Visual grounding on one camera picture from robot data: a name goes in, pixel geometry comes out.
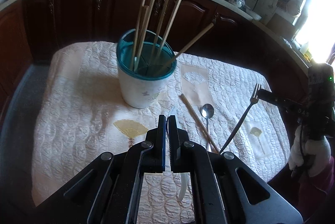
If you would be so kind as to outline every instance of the screw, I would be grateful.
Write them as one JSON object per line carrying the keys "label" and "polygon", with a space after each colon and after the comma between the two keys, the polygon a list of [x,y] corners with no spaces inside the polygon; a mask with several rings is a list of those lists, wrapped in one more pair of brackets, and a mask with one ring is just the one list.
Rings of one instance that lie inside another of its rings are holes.
{"label": "screw", "polygon": [[232,159],[234,159],[234,154],[231,153],[231,152],[225,152],[225,153],[223,154],[223,156],[224,156],[227,160],[232,160]]}
{"label": "screw", "polygon": [[141,143],[141,146],[142,146],[143,148],[149,148],[149,147],[152,146],[152,142],[150,142],[150,141],[143,141],[143,142]]}
{"label": "screw", "polygon": [[194,147],[194,143],[192,141],[185,141],[184,146],[187,148],[192,148]]}
{"label": "screw", "polygon": [[104,152],[101,154],[101,160],[108,161],[112,158],[112,154],[110,152]]}

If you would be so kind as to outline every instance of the gloved hand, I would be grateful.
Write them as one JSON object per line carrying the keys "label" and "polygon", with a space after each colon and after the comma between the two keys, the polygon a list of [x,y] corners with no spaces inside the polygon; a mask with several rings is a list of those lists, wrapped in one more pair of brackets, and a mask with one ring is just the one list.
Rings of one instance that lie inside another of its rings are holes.
{"label": "gloved hand", "polygon": [[[298,126],[298,128],[295,131],[295,139],[289,156],[290,170],[293,170],[295,167],[301,166],[304,163],[303,157],[300,153],[300,145],[299,145],[300,128],[301,125]],[[302,147],[304,155],[315,155],[313,165],[308,170],[309,176],[315,177],[316,175],[320,174],[322,170],[324,170],[325,167],[329,164],[331,156],[330,145],[326,137],[324,136],[319,141],[306,140],[306,138],[304,138],[303,133]]]}

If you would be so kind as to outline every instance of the metal fork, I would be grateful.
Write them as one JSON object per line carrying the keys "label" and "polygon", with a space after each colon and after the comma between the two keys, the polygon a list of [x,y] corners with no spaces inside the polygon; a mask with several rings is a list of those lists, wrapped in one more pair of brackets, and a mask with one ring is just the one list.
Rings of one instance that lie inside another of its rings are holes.
{"label": "metal fork", "polygon": [[262,88],[262,85],[260,84],[256,84],[254,91],[252,92],[251,98],[250,98],[250,105],[247,107],[247,109],[245,110],[245,112],[243,113],[241,119],[238,121],[237,125],[235,126],[235,128],[233,129],[231,135],[229,135],[227,141],[224,143],[223,147],[220,150],[220,153],[222,153],[222,151],[224,151],[224,149],[229,145],[229,143],[232,141],[232,139],[234,138],[235,134],[237,133],[237,131],[239,130],[239,128],[241,127],[244,119],[246,118],[250,108],[252,107],[252,105],[255,105],[258,102],[258,96],[257,96],[257,92]]}

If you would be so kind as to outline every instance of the white quilted tablecloth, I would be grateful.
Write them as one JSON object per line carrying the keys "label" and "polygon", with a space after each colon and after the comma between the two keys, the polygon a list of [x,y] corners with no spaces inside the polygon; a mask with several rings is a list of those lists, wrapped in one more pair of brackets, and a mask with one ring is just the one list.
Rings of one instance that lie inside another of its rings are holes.
{"label": "white quilted tablecloth", "polygon": [[[118,83],[116,44],[77,43],[59,50],[51,62],[43,104],[37,118],[32,159],[32,196],[36,205],[49,197],[104,151],[127,151],[145,135],[129,138],[114,125],[130,119],[153,129],[158,116],[175,105],[181,127],[191,140],[206,146],[199,127],[180,99],[181,64],[207,69],[208,90],[215,114],[211,135],[221,147],[242,116],[256,83],[269,90],[265,78],[251,70],[207,58],[182,54],[175,73],[156,101],[146,109],[127,105]],[[287,163],[289,141],[279,111],[262,102],[254,105],[246,121],[257,122],[268,152],[256,157],[247,127],[242,125],[227,150],[242,159],[265,181]],[[138,223],[188,223],[194,220],[191,185],[177,201],[180,175],[170,171],[168,142],[166,171],[145,174]]]}

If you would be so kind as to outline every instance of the gray floor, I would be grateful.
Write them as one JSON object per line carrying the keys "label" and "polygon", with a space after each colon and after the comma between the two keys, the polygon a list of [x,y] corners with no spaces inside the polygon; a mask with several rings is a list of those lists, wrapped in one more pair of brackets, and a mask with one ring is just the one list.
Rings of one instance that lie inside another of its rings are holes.
{"label": "gray floor", "polygon": [[49,66],[32,65],[10,103],[0,135],[0,223],[27,223],[33,132]]}

